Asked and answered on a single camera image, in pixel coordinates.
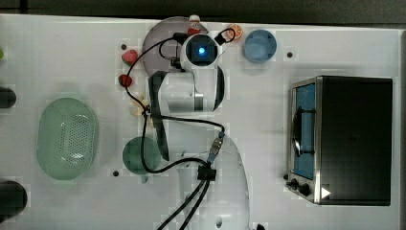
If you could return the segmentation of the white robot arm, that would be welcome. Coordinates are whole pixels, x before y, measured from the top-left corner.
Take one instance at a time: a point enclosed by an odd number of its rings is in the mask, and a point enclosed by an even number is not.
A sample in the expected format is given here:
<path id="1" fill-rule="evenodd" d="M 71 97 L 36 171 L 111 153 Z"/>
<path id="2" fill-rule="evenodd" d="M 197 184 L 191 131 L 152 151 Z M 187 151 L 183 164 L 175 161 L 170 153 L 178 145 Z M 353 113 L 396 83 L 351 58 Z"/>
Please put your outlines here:
<path id="1" fill-rule="evenodd" d="M 179 175 L 179 230 L 249 230 L 249 192 L 236 144 L 225 126 L 203 117 L 225 96 L 221 34 L 175 33 L 173 71 L 148 78 L 150 115 L 162 157 Z"/>

